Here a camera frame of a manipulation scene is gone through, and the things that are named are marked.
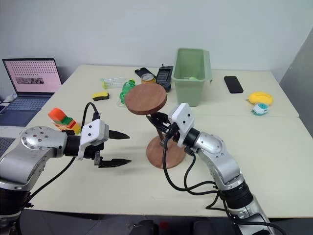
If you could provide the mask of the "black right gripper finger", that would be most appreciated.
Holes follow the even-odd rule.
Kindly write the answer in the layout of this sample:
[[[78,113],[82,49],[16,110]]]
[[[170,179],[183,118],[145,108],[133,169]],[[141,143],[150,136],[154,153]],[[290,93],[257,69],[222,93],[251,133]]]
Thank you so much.
[[[168,119],[168,115],[161,112],[156,112],[152,114],[152,118],[160,123],[170,123]]]
[[[146,115],[146,118],[148,119],[148,121],[149,121],[158,131],[161,131],[161,132],[163,132],[163,133],[166,133],[166,125],[165,125],[165,123],[160,123],[160,122],[155,121],[155,120],[152,118],[152,114]]]

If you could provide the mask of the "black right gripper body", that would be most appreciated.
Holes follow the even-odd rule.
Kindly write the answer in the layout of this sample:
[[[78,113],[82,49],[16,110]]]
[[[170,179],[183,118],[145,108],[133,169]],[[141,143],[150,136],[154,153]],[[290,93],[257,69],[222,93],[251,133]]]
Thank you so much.
[[[180,138],[179,127],[176,123],[166,126],[164,123],[160,122],[156,124],[156,129],[161,141],[167,137],[169,140],[172,139],[174,142],[178,142]]]

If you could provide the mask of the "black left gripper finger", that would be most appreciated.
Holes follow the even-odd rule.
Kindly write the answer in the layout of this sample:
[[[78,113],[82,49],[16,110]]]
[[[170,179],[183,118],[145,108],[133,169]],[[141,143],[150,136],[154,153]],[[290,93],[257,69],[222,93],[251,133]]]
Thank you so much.
[[[131,160],[127,160],[127,159],[111,159],[109,161],[100,160],[98,167],[99,168],[114,168],[114,167],[126,165],[130,162]]]
[[[114,130],[109,130],[109,138],[113,140],[123,140],[123,139],[129,139],[130,136],[128,136],[125,133],[121,133]]]

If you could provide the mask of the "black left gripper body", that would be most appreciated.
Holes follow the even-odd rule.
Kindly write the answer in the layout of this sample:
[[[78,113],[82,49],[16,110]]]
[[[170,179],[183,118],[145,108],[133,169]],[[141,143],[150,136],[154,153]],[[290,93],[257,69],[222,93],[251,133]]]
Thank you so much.
[[[86,147],[83,158],[93,160],[95,166],[98,166],[98,168],[102,168],[104,167],[104,162],[102,160],[103,158],[100,156],[100,151],[103,149],[104,149],[103,143],[96,146],[90,145]]]

